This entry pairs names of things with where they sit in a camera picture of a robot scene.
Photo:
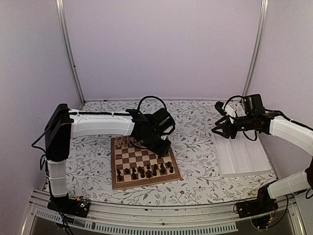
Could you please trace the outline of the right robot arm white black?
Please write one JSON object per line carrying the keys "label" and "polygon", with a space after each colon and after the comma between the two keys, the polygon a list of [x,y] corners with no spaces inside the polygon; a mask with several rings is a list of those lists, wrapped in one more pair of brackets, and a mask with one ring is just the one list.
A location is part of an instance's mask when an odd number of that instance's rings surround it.
{"label": "right robot arm white black", "polygon": [[272,199],[313,188],[313,129],[287,117],[282,111],[264,107],[260,94],[232,96],[218,101],[221,118],[212,132],[234,139],[239,132],[265,134],[262,143],[270,154],[279,180],[262,187],[253,202],[256,213],[264,213]]}

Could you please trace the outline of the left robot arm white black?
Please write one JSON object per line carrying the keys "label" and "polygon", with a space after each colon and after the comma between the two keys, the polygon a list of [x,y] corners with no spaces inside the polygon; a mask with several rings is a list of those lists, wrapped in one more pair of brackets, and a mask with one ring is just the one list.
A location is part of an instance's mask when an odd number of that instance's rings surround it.
{"label": "left robot arm white black", "polygon": [[69,212],[73,203],[67,198],[66,160],[70,140],[92,135],[130,136],[151,152],[164,156],[171,142],[166,138],[176,127],[166,108],[152,114],[137,109],[119,112],[81,111],[59,104],[51,116],[42,137],[45,139],[48,180],[53,203],[61,212]]}

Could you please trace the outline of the dark king piece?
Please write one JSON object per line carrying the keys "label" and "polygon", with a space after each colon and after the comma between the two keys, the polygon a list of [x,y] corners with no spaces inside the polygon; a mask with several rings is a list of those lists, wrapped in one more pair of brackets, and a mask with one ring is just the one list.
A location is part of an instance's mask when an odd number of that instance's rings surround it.
{"label": "dark king piece", "polygon": [[151,171],[150,170],[147,170],[146,176],[147,176],[147,178],[151,178]]}

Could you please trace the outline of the wooden chess board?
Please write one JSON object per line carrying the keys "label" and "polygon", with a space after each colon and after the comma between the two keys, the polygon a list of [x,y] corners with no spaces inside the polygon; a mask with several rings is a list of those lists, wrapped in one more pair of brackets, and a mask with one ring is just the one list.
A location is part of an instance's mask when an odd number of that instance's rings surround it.
{"label": "wooden chess board", "polygon": [[[153,186],[158,184],[169,183],[173,181],[182,180],[179,172],[179,168],[176,163],[176,159],[172,149],[170,148],[168,154],[160,157],[150,150],[146,149],[141,142],[136,143],[138,147],[129,146],[128,148],[121,148],[115,145],[115,138],[111,138],[111,166],[112,166],[112,189],[114,190],[126,190],[131,188],[139,188],[143,186]],[[171,162],[171,166],[174,167],[174,172],[170,173],[170,167],[167,167],[167,162]],[[160,164],[164,164],[165,174],[161,173]],[[147,178],[147,165],[151,166],[151,178]],[[157,176],[153,176],[154,164],[158,165]],[[138,167],[141,167],[145,171],[145,178],[141,178]],[[132,180],[132,168],[136,169],[137,179]],[[129,169],[131,179],[129,181],[124,180],[125,169]],[[117,170],[121,171],[123,181],[118,181]]]}

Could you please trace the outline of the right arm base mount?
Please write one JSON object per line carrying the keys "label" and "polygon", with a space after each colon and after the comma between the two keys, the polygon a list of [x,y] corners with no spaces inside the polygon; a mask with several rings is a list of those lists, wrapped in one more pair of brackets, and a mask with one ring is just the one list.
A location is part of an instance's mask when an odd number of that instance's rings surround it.
{"label": "right arm base mount", "polygon": [[268,185],[258,189],[257,197],[253,200],[240,200],[234,208],[240,218],[260,215],[267,212],[274,212],[274,215],[266,215],[264,217],[252,220],[252,225],[257,229],[267,229],[270,227],[274,216],[278,209],[276,199],[271,199],[268,193]]}

